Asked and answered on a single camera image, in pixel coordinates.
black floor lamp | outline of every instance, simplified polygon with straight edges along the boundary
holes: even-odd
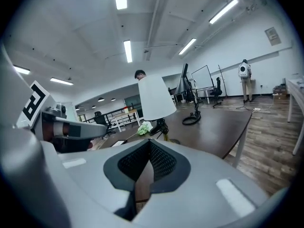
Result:
[[[187,69],[188,69],[188,64],[185,63],[184,67],[182,69],[182,73],[180,75],[180,81],[179,81],[179,83],[178,83],[178,85],[176,87],[175,93],[174,93],[175,95],[182,94],[182,93],[184,93],[187,90],[190,90],[191,94],[192,94],[192,88],[190,86],[190,83],[189,83],[187,75],[186,75]],[[196,95],[196,97],[194,97],[194,109],[195,109],[194,113],[190,113],[190,116],[188,116],[188,117],[186,117],[186,118],[184,118],[182,120],[182,123],[184,125],[195,124],[201,118],[200,111],[199,111],[199,104],[198,104],[198,96],[197,95]]]

